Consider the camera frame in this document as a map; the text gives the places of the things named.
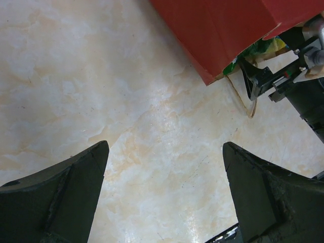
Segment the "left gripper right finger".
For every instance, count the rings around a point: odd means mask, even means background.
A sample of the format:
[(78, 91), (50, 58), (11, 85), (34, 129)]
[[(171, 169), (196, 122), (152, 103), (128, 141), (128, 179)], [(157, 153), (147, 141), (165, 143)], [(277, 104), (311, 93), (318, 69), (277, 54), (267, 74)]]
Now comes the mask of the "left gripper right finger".
[(323, 242), (323, 182), (238, 145), (223, 159), (243, 242)]

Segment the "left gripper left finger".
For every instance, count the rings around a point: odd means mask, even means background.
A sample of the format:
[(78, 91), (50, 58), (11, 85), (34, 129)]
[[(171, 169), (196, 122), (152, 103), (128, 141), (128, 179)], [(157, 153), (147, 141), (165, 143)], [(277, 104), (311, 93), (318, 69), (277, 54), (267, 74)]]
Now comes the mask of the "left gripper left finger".
[(87, 242), (108, 155), (100, 141), (1, 186), (1, 242)]

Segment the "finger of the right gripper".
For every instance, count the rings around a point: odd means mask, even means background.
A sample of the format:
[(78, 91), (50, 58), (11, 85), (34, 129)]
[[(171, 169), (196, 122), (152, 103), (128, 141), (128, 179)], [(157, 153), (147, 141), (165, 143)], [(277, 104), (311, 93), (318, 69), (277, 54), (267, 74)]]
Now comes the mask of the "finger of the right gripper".
[(238, 64), (242, 70), (248, 98), (256, 100), (272, 87), (274, 75), (268, 68), (258, 68), (246, 59), (240, 59)]

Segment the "red brown paper bag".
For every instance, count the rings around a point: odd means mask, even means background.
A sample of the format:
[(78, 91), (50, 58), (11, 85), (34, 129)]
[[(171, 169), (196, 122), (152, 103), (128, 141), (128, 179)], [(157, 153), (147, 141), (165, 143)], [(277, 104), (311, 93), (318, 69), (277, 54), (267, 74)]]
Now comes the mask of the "red brown paper bag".
[[(207, 85), (229, 76), (222, 74), (223, 69), (258, 40), (301, 27), (323, 12), (323, 1), (152, 1), (152, 5)], [(297, 59), (289, 50), (251, 64), (272, 71), (269, 90), (274, 93), (274, 84), (292, 74)]]

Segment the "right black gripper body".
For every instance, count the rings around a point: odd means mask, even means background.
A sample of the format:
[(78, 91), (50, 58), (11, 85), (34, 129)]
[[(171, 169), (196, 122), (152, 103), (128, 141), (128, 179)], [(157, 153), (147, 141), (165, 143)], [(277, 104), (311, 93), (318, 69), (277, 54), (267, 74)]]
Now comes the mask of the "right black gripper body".
[(298, 57), (292, 74), (269, 95), (274, 101), (287, 98), (318, 138), (323, 141), (323, 16), (279, 36)]

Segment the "green yellow snack bag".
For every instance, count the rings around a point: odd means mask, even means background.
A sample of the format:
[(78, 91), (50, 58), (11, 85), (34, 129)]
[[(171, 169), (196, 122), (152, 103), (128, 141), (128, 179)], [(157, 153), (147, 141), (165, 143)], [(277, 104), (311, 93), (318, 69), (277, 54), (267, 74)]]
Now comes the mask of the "green yellow snack bag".
[(237, 71), (239, 68), (238, 61), (242, 58), (245, 58), (252, 64), (257, 64), (286, 53), (289, 50), (288, 45), (279, 36), (268, 40), (260, 39), (235, 57), (233, 61), (223, 69), (222, 74), (229, 75)]

